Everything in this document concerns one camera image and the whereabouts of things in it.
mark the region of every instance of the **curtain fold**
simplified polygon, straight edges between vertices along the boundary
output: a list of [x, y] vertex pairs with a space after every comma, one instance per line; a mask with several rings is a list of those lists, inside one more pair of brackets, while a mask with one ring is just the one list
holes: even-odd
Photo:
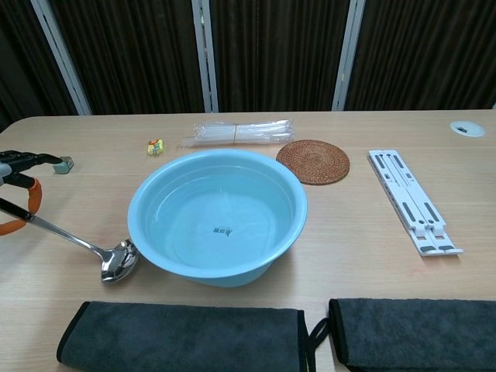
[[29, 0], [0, 1], [0, 132], [30, 116], [76, 108]]
[[367, 0], [345, 110], [489, 109], [496, 6]]
[[211, 0], [219, 111], [330, 110], [349, 0]]
[[203, 112], [189, 0], [50, 0], [95, 114]]

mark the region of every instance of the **water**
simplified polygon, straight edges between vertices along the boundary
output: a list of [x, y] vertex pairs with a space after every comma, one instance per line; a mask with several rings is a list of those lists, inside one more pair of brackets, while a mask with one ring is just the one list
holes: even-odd
[[217, 269], [246, 264], [267, 254], [290, 228], [287, 195], [260, 172], [216, 167], [173, 184], [158, 195], [148, 229], [153, 247], [178, 263]]

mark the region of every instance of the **round woven placemat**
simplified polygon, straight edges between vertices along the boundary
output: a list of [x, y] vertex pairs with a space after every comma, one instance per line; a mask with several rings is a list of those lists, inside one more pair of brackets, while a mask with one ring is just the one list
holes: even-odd
[[339, 147], [304, 139], [284, 146], [276, 160], [291, 169], [304, 184], [331, 184], [350, 171], [350, 159]]

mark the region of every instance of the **plastic straw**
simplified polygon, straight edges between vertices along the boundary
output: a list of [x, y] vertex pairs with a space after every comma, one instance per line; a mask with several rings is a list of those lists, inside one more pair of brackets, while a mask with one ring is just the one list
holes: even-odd
[[295, 138], [292, 120], [275, 122], [203, 122], [195, 125], [195, 136], [183, 138], [183, 146], [235, 143], [287, 143]]

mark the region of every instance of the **ladle handle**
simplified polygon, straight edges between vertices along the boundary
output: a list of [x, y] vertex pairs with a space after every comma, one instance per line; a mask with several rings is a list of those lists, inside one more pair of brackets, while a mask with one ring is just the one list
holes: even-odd
[[34, 217], [31, 212], [26, 211], [24, 208], [21, 208], [18, 205], [15, 205], [14, 203], [11, 203], [10, 201], [2, 198], [0, 198], [0, 209], [8, 215], [11, 215], [12, 217], [15, 217], [17, 219], [21, 219], [25, 222], [30, 222], [31, 219]]
[[76, 243], [77, 245], [82, 246], [87, 250], [90, 250], [91, 252], [97, 254], [101, 258], [102, 258], [102, 254], [105, 254], [104, 250], [102, 250], [101, 248], [98, 248], [97, 246], [94, 246], [91, 243], [85, 242], [83, 239], [79, 239], [77, 236], [72, 235], [65, 230], [62, 230], [58, 226], [52, 225], [48, 221], [45, 221], [44, 219], [35, 216], [33, 213], [26, 211], [24, 208], [21, 208], [18, 205], [15, 205], [14, 203], [11, 203], [10, 201], [7, 201], [2, 198], [0, 198], [0, 210], [7, 213], [8, 215], [11, 215], [12, 217], [36, 225], [41, 229], [44, 229], [55, 235], [65, 238], [72, 243]]

